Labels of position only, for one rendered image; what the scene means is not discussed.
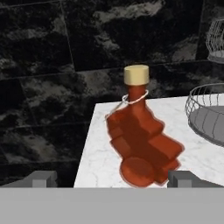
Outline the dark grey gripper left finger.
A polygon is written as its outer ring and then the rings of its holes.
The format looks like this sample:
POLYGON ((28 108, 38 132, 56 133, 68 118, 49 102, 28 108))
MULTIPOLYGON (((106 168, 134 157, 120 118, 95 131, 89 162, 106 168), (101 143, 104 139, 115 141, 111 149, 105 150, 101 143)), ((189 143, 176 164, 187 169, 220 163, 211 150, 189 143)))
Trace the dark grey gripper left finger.
POLYGON ((47 188, 57 187, 56 171, 34 171, 27 177, 15 182, 3 185, 3 187, 23 187, 23 188, 47 188))

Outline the red-brown bottle with tan cap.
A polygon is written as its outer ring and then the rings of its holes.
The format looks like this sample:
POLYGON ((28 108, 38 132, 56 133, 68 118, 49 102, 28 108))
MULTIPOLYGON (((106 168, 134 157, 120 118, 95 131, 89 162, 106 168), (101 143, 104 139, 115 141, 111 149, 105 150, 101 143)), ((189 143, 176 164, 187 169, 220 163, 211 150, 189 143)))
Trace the red-brown bottle with tan cap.
POLYGON ((124 68, 127 106, 106 116, 110 143, 122 158, 120 173, 132 186, 162 185, 168 172, 179 168, 183 144, 164 133, 165 124, 147 107, 145 96, 150 69, 146 65, 124 68))

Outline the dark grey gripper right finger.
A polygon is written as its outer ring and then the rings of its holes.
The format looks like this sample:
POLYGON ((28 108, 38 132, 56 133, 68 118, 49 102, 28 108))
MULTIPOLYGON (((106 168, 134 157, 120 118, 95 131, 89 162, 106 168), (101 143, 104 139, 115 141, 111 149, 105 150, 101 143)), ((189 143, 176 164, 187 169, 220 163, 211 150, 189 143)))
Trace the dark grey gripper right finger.
POLYGON ((167 187, 210 188, 221 187, 221 185, 201 179, 190 171, 168 171, 167 187))

